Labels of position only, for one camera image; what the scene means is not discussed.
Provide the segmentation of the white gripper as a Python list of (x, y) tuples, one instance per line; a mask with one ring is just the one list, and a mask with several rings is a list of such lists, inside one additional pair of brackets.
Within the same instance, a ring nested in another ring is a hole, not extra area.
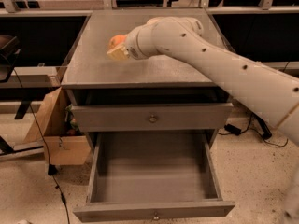
[(153, 43), (152, 28), (152, 25), (136, 27), (127, 34), (124, 44), (120, 43), (110, 49), (107, 56), (114, 61), (124, 61), (129, 58), (129, 55), (136, 60), (144, 60), (159, 55), (160, 52)]

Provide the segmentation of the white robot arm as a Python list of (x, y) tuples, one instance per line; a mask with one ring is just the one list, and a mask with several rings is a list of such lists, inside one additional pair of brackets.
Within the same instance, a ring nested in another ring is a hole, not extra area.
[(111, 37), (107, 55), (117, 61), (166, 55), (184, 62), (299, 145), (299, 78), (219, 48), (202, 33), (195, 18), (153, 18)]

